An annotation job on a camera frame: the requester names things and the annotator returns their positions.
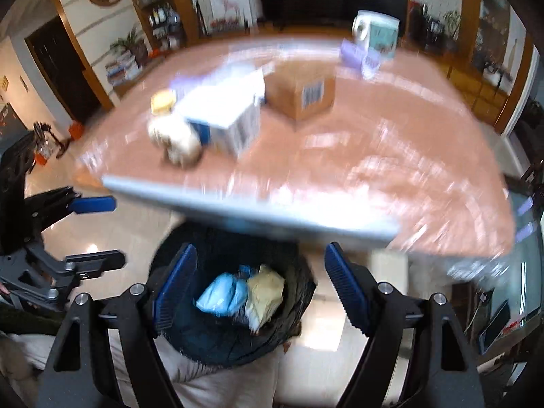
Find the orange container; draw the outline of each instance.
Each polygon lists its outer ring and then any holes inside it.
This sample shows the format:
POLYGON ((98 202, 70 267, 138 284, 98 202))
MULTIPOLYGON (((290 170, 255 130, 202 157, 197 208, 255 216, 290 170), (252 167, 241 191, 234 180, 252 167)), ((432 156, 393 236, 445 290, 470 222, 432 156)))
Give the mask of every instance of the orange container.
POLYGON ((47 159, 45 159, 41 153, 35 153, 34 159, 36 160, 36 164, 40 166, 45 166, 45 164, 47 163, 47 159))
POLYGON ((77 141, 83 136, 83 131, 85 127, 83 124, 74 121, 70 127, 68 127, 68 132, 74 141, 77 141))

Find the striped wall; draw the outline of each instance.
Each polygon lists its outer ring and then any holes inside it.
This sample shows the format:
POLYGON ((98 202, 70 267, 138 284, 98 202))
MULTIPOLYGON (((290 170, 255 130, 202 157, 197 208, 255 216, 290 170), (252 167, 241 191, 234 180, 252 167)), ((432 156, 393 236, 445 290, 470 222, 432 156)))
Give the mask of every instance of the striped wall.
POLYGON ((96 6, 89 0, 61 0, 61 4, 85 57, 117 105, 119 98, 108 83, 105 64, 112 59, 109 53, 111 43, 119 37, 126 37, 135 25, 138 31, 142 31, 132 0, 121 0, 111 7, 96 6))

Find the black bag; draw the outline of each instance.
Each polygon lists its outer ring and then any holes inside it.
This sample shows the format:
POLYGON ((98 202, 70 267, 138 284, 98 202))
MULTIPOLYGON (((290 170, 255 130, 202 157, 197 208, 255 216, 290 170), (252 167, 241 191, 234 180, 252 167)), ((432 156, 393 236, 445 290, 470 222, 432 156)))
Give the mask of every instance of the black bag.
POLYGON ((204 365, 232 367, 250 363, 289 339, 316 289, 295 242, 271 241, 185 222, 172 230, 157 250, 150 275, 167 267, 183 243, 197 249, 198 264, 176 308, 172 327, 163 333, 174 348, 204 365), (229 317, 203 313, 194 304, 218 275, 236 273, 241 264, 255 268, 266 264, 285 279, 282 304, 258 335, 229 317))

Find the cardboard box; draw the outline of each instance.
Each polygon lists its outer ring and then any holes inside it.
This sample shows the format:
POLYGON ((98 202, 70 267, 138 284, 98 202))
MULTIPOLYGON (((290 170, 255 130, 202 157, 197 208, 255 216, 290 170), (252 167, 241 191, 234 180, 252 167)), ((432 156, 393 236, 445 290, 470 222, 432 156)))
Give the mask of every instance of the cardboard box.
POLYGON ((335 89, 336 71, 329 62, 284 61, 265 76, 267 103, 297 121, 332 106, 335 89))

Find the bottle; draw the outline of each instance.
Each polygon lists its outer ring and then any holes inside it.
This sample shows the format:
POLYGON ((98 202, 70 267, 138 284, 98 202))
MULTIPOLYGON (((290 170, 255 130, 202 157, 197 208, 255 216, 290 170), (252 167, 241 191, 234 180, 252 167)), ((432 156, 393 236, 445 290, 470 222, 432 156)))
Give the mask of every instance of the bottle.
POLYGON ((167 16, 164 14, 164 9, 162 7, 159 8, 159 21, 161 23, 164 23, 167 20, 167 16))
POLYGON ((170 49, 179 49, 180 48, 180 42, 175 36, 168 37, 168 43, 170 46, 170 49))

